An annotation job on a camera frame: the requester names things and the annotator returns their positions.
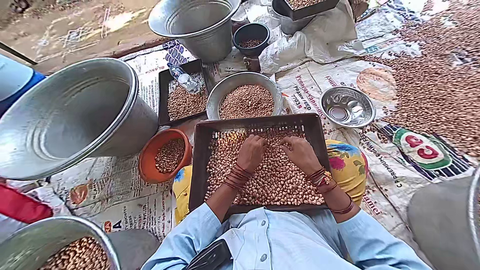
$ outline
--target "floral cloth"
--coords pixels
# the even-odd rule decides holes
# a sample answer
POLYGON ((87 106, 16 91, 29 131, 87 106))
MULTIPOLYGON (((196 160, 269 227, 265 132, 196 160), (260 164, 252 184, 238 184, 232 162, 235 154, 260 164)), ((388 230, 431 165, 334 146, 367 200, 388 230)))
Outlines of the floral cloth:
POLYGON ((325 140, 333 179, 360 205, 368 174, 368 163, 360 149, 335 140, 325 140))
MULTIPOLYGON (((360 205, 365 192, 368 164, 360 149, 335 140, 325 140, 333 179, 360 205)), ((173 193, 177 199, 175 220, 177 224, 189 213, 190 182, 192 165, 181 169, 173 180, 173 193)))

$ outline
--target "dirt ground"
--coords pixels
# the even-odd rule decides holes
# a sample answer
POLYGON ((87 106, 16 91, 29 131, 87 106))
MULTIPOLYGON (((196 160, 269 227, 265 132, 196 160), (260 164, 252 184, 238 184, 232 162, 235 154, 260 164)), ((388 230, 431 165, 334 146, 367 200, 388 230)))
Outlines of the dirt ground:
POLYGON ((36 1, 29 0, 32 7, 24 14, 2 12, 0 41, 38 62, 32 67, 45 74, 83 59, 151 47, 163 40, 147 21, 158 0, 36 1))

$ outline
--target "woman's left hand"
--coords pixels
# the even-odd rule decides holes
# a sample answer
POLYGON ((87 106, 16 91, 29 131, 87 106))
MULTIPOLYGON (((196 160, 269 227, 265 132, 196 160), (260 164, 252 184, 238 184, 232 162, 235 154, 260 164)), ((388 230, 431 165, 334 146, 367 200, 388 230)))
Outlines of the woman's left hand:
POLYGON ((240 147, 237 164, 253 173, 264 158, 267 141, 260 136, 250 135, 240 147))

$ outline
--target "black bowl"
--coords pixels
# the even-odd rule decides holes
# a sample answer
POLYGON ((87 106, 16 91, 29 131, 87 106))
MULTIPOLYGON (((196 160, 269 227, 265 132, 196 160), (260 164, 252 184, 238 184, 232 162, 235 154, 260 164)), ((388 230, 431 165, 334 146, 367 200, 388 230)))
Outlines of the black bowl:
POLYGON ((251 23, 240 27, 233 34, 233 45, 245 56, 258 57, 268 46, 270 29, 264 24, 251 23), (240 43, 245 40, 261 40, 262 43, 252 48, 244 48, 240 43))

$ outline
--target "peanut sorting tray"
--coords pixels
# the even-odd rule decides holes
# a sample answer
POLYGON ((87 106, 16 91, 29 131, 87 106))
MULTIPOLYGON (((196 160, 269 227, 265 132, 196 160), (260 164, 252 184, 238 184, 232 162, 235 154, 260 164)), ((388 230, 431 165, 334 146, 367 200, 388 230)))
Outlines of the peanut sorting tray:
MULTIPOLYGON (((258 118, 242 118, 230 120, 217 120, 200 122, 195 128, 195 142, 193 148, 192 184, 190 187, 189 210, 192 212, 204 202, 207 192, 208 172, 207 163, 212 150, 208 149, 212 140, 213 132, 230 131, 238 129, 262 129, 267 127, 297 126, 305 133, 305 138, 310 142, 320 164, 330 170, 327 148, 325 145, 324 132, 320 116, 315 113, 278 115, 258 118)), ((260 205, 232 205, 227 216, 232 214, 247 213, 248 211, 262 207, 260 205)), ((300 204, 295 205, 270 205, 266 206, 274 211, 308 211, 312 209, 326 209, 326 205, 300 204)))
POLYGON ((312 16, 327 10, 330 10, 338 4, 340 0, 323 0, 319 3, 306 6, 301 9, 293 10, 288 0, 281 0, 280 6, 287 12, 287 16, 296 21, 308 16, 312 16))
MULTIPOLYGON (((204 71, 203 69, 203 64, 202 60, 196 59, 191 62, 185 63, 180 65, 186 73, 188 74, 193 74, 193 73, 201 73, 203 76, 203 80, 207 89, 207 93, 210 94, 210 91, 212 91, 212 87, 210 85, 210 81, 208 80, 208 72, 204 71)), ((158 96, 158 125, 169 125, 169 126, 175 126, 178 124, 181 124, 187 120, 197 118, 202 115, 206 115, 206 110, 194 113, 192 115, 170 121, 170 116, 168 115, 168 86, 170 84, 170 81, 174 80, 172 75, 170 74, 170 69, 166 69, 161 71, 159 74, 159 91, 160 94, 158 96)))

